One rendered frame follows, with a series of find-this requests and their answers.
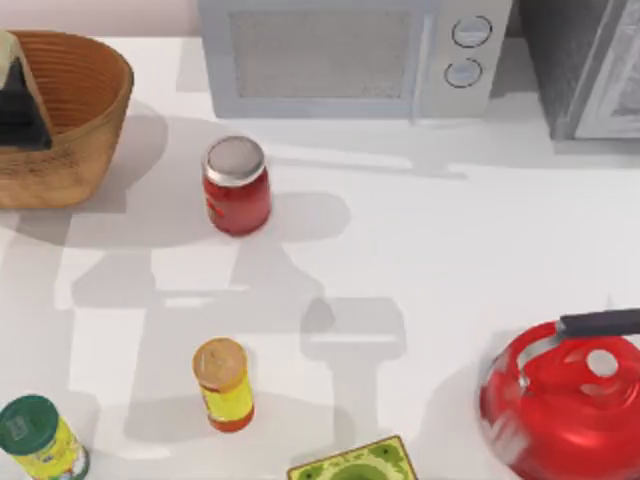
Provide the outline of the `yellow bottle with tan lid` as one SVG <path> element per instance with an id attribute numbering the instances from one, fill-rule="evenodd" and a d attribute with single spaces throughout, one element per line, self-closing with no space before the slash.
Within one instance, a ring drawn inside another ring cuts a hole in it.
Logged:
<path id="1" fill-rule="evenodd" d="M 241 344 L 216 337 L 202 344 L 192 358 L 210 424 L 223 433 L 244 429 L 255 413 L 248 357 Z"/>

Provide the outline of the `pale microwave door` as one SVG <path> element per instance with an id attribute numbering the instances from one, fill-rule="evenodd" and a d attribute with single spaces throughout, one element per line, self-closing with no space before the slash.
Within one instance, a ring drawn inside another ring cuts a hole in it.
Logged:
<path id="1" fill-rule="evenodd" d="M 427 0 L 198 0 L 219 118 L 411 118 Z"/>

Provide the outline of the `black and cream block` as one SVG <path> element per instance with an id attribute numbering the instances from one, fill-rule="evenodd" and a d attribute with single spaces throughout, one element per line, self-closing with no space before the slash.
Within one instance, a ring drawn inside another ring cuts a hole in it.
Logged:
<path id="1" fill-rule="evenodd" d="M 0 30 L 0 149 L 51 146 L 49 116 L 21 43 Z"/>

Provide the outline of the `round microwave knob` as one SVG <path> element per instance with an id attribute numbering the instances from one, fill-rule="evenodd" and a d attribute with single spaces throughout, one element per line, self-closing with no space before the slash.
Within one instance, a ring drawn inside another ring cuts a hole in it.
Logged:
<path id="1" fill-rule="evenodd" d="M 482 75 L 482 65 L 472 58 L 450 63 L 444 70 L 444 80 L 455 89 L 465 89 L 475 85 Z"/>
<path id="2" fill-rule="evenodd" d="M 491 21 L 476 15 L 458 20 L 452 27 L 452 39 L 461 48 L 477 48 L 488 41 L 492 31 Z"/>

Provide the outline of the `brown wicker basket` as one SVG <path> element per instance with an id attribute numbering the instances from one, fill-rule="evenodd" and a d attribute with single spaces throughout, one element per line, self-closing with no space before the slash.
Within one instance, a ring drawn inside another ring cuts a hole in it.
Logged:
<path id="1" fill-rule="evenodd" d="M 89 199 L 112 162 L 134 73 L 93 38 L 17 30 L 30 81 L 46 109 L 49 150 L 0 148 L 0 208 L 62 208 Z"/>

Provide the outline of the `red jar with silver lid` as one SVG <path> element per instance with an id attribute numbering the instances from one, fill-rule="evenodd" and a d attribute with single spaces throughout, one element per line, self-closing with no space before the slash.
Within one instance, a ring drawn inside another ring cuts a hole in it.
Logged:
<path id="1" fill-rule="evenodd" d="M 202 182 L 209 218 L 231 236 L 259 229 L 271 213 L 271 191 L 266 158 L 251 138 L 230 135 L 207 150 Z"/>

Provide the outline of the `green square coaster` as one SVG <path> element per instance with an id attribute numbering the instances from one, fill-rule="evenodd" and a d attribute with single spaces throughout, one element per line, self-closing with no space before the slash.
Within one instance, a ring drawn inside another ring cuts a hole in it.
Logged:
<path id="1" fill-rule="evenodd" d="M 287 471 L 287 480 L 418 480 L 404 442 L 389 436 Z"/>

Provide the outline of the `yellow jar with green lid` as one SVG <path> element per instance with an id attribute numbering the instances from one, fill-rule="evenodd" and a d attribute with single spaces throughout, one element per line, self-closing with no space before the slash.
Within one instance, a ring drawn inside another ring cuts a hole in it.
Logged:
<path id="1" fill-rule="evenodd" d="M 0 410 L 0 449 L 31 480 L 85 480 L 90 455 L 48 398 L 28 394 Z"/>

